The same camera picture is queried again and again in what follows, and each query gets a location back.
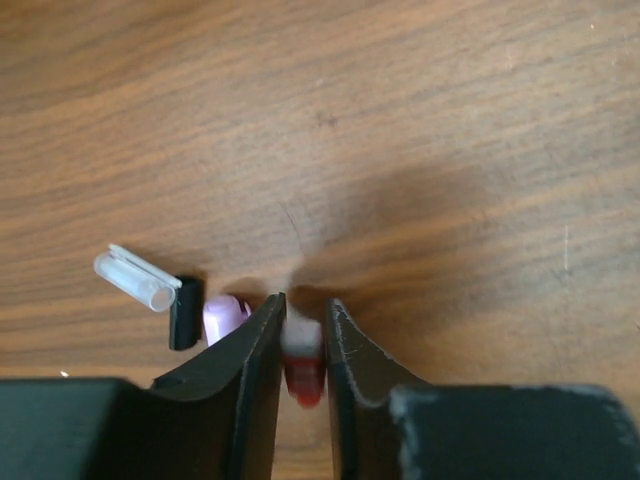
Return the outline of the clear gel pen cap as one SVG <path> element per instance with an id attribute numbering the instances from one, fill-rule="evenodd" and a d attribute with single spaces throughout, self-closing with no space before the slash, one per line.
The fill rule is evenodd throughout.
<path id="1" fill-rule="evenodd" d="M 131 251 L 110 244 L 94 260 L 95 273 L 156 313 L 169 310 L 182 281 Z"/>

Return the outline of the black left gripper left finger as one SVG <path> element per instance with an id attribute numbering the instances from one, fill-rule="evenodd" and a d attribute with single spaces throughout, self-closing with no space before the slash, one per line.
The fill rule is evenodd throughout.
<path id="1" fill-rule="evenodd" d="M 142 388 L 122 378 L 1 383 L 5 479 L 267 479 L 283 294 Z"/>

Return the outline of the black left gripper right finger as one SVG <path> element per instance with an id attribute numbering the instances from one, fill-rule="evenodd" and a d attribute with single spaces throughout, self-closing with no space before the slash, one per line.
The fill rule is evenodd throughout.
<path id="1" fill-rule="evenodd" d="M 635 479 L 639 432 L 584 384 L 435 385 L 331 300 L 325 322 L 338 479 Z"/>

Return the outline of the purple highlighter cap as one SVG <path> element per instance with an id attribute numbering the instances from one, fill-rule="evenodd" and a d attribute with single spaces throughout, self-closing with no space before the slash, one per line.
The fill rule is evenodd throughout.
<path id="1" fill-rule="evenodd" d="M 219 295 L 206 301 L 202 320 L 207 346 L 214 345 L 237 330 L 251 313 L 249 304 L 233 295 Z"/>

